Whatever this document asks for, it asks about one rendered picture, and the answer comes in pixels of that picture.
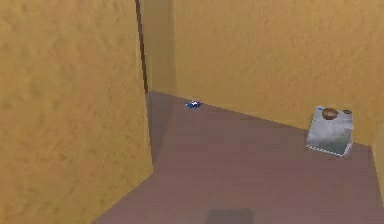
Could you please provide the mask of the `brown bowl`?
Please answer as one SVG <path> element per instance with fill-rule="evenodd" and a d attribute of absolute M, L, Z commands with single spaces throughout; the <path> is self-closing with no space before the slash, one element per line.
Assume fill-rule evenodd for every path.
<path fill-rule="evenodd" d="M 338 117 L 339 112 L 333 108 L 323 108 L 322 117 L 326 120 L 334 120 Z"/>

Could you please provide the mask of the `grey box-shaped side table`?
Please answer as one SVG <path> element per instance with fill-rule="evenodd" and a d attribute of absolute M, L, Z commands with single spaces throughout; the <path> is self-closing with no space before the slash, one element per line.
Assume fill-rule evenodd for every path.
<path fill-rule="evenodd" d="M 339 115 L 334 120 L 322 117 L 322 109 L 317 106 L 313 114 L 306 147 L 330 155 L 344 157 L 353 145 L 353 114 L 347 115 L 343 110 L 337 110 Z"/>

